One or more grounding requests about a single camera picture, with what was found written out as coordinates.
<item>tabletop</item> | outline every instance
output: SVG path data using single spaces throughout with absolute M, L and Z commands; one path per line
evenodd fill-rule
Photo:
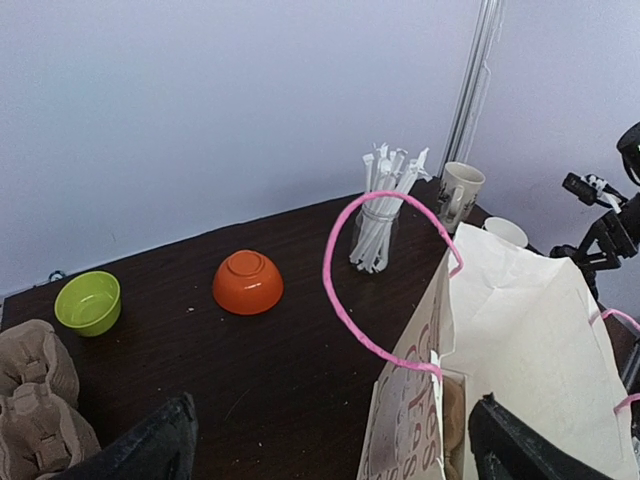
M 435 182 L 412 192 L 433 207 Z M 3 329 L 51 322 L 80 378 L 80 413 L 106 446 L 164 401 L 191 393 L 199 422 L 195 479 L 356 477 L 373 382 L 383 361 L 336 318 L 321 280 L 329 231 L 353 197 L 226 227 L 103 267 L 121 283 L 123 312 L 96 338 L 55 321 L 69 279 L 5 302 Z M 488 216 L 476 207 L 469 218 Z M 352 223 L 333 263 L 338 295 L 354 321 L 392 350 L 445 252 L 429 221 L 409 206 L 399 218 L 388 268 L 376 275 L 348 262 Z M 271 311 L 237 317 L 212 298 L 218 265 L 240 248 L 280 268 L 285 295 Z M 630 336 L 611 326 L 618 361 Z

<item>green bowl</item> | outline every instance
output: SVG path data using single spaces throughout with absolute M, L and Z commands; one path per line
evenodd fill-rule
M 54 311 L 65 327 L 81 337 L 96 337 L 113 327 L 120 316 L 120 284 L 107 272 L 87 272 L 67 283 Z

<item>pink bag handle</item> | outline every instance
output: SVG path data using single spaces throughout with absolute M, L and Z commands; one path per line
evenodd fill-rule
M 440 367 L 438 367 L 437 365 L 433 365 L 432 363 L 409 362 L 408 360 L 396 357 L 395 355 L 384 350 L 382 347 L 379 347 L 378 345 L 373 343 L 373 341 L 369 337 L 367 337 L 353 322 L 347 311 L 340 303 L 335 288 L 333 287 L 333 280 L 331 278 L 331 260 L 333 259 L 333 252 L 336 248 L 336 241 L 338 240 L 338 234 L 340 233 L 340 230 L 342 230 L 345 222 L 347 221 L 349 216 L 356 210 L 356 208 L 358 208 L 363 203 L 368 202 L 369 200 L 380 197 L 399 198 L 407 202 L 412 207 L 418 209 L 420 213 L 425 215 L 429 219 L 429 221 L 436 227 L 438 233 L 449 246 L 449 248 L 453 252 L 453 255 L 456 257 L 456 261 L 458 262 L 458 266 L 451 271 L 450 278 L 456 275 L 462 269 L 464 262 L 462 261 L 462 257 L 460 257 L 460 252 L 458 252 L 458 249 L 451 241 L 451 237 L 431 210 L 425 207 L 414 197 L 405 195 L 404 193 L 377 191 L 367 193 L 365 195 L 362 195 L 361 197 L 356 198 L 353 202 L 347 205 L 347 207 L 342 211 L 342 213 L 340 213 L 340 215 L 338 215 L 338 219 L 336 220 L 336 223 L 333 225 L 331 233 L 329 234 L 329 240 L 327 240 L 327 248 L 324 253 L 324 261 L 322 263 L 322 282 L 324 283 L 324 288 L 327 291 L 327 296 L 329 297 L 329 301 L 331 302 L 336 315 L 340 320 L 344 322 L 349 331 L 353 333 L 353 335 L 358 339 L 360 343 L 362 343 L 362 345 L 364 345 L 371 352 L 375 353 L 383 360 L 391 362 L 399 367 L 408 368 L 410 370 L 430 372 L 434 374 L 440 382 L 442 382 L 442 370 L 440 370 Z
M 624 318 L 627 322 L 629 322 L 629 324 L 633 328 L 635 328 L 638 332 L 640 332 L 640 325 L 638 325 L 638 322 L 636 322 L 631 315 L 627 315 L 626 313 L 621 312 L 620 310 L 616 310 L 615 308 L 608 308 L 604 312 L 602 312 L 601 316 L 602 316 L 602 319 L 604 320 L 605 318 L 608 318 L 611 315 L 617 315 L 620 318 Z M 597 318 L 598 317 L 596 316 L 591 320 L 589 320 L 589 324 L 593 325 Z M 613 409 L 613 413 L 617 415 L 618 413 L 620 413 L 622 409 L 628 407 L 629 405 L 631 405 L 633 402 L 637 400 L 640 400 L 640 393 L 634 393 L 632 395 L 629 395 L 627 398 L 625 398 Z

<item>white paper bag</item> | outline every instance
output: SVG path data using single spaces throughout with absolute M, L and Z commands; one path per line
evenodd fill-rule
M 483 395 L 560 450 L 614 479 L 638 479 L 631 412 L 598 306 L 569 259 L 549 259 L 469 225 L 394 349 L 465 379 L 467 415 Z M 596 319 L 593 325 L 590 319 Z M 444 479 L 442 398 L 429 373 L 388 363 L 377 382 L 358 480 Z M 477 479 L 468 434 L 463 478 Z

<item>bundle of wrapped straws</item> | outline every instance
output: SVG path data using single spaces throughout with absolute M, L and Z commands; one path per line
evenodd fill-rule
M 385 143 L 373 153 L 362 157 L 365 166 L 366 192 L 377 190 L 409 193 L 417 179 L 431 180 L 424 170 L 428 148 L 418 158 L 407 159 L 407 151 L 390 151 Z M 358 270 L 377 273 L 389 263 L 391 232 L 402 200 L 393 197 L 376 198 L 362 206 L 356 219 L 353 248 L 349 260 Z

